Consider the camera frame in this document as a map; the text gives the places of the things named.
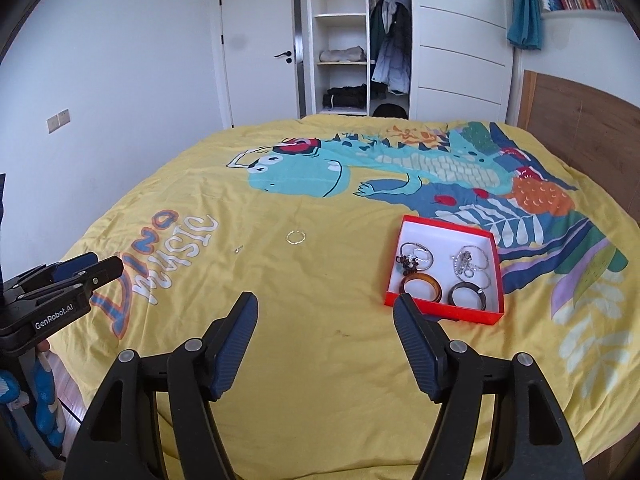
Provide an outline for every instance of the black cable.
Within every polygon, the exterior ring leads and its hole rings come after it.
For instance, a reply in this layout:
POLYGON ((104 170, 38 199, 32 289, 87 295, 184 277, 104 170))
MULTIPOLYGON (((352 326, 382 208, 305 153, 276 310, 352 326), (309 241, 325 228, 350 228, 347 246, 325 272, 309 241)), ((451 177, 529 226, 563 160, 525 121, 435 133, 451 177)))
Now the black cable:
POLYGON ((74 412, 72 412, 64 402, 62 402, 62 399, 60 399, 60 397, 58 397, 58 400, 60 401, 60 404, 62 404, 62 407, 67 410, 71 414, 71 416, 78 421, 79 424, 82 424, 82 420, 80 420, 78 416, 74 412))

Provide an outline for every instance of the silver bolt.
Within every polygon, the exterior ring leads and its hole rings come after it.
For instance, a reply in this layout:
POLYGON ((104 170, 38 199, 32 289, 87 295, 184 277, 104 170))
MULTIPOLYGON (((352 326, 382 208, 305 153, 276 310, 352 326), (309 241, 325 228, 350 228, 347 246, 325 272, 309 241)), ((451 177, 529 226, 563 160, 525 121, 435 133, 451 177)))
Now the silver bolt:
POLYGON ((525 354, 524 352, 518 354, 518 362, 521 365, 531 366, 533 364, 533 357, 529 354, 525 354))
POLYGON ((463 354, 468 349, 468 346, 464 341, 460 341, 459 339, 454 339, 451 343, 449 343, 449 348, 451 348, 454 352, 463 354))
POLYGON ((135 356, 136 354, 133 350, 123 350, 122 352, 120 352, 120 355, 118 355, 118 361, 120 361, 121 363, 128 363, 135 356))
POLYGON ((189 339, 184 344, 184 349, 187 352, 197 352, 202 348, 202 341, 200 339, 189 339))

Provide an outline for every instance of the wooden headboard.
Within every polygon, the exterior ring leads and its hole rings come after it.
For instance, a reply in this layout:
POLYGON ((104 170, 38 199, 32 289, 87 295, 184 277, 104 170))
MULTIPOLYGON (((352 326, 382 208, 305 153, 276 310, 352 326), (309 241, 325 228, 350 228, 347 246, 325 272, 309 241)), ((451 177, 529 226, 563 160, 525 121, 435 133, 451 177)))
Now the wooden headboard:
POLYGON ((640 221, 640 108, 575 81, 525 70, 518 127, 640 221))

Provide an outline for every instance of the white door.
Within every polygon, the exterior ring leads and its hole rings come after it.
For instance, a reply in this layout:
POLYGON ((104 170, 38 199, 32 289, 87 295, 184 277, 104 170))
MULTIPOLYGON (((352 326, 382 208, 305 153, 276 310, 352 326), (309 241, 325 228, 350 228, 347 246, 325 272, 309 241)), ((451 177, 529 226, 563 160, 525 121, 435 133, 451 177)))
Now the white door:
POLYGON ((234 126, 297 119, 293 0, 222 0, 234 126))

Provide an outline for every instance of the wardrobe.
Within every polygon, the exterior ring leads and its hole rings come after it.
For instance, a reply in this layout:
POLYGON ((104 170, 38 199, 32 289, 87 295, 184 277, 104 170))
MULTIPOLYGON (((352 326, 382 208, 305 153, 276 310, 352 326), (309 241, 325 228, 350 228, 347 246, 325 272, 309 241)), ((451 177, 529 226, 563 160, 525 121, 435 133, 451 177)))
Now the wardrobe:
POLYGON ((371 13, 379 0, 307 0, 311 113, 373 115, 400 105, 412 120, 504 121, 513 48, 506 39, 512 0, 408 0, 412 20, 410 89, 381 96, 371 77, 371 13), (362 47, 361 60, 321 61, 326 50, 362 47), (366 85, 366 106, 331 106, 329 88, 366 85))

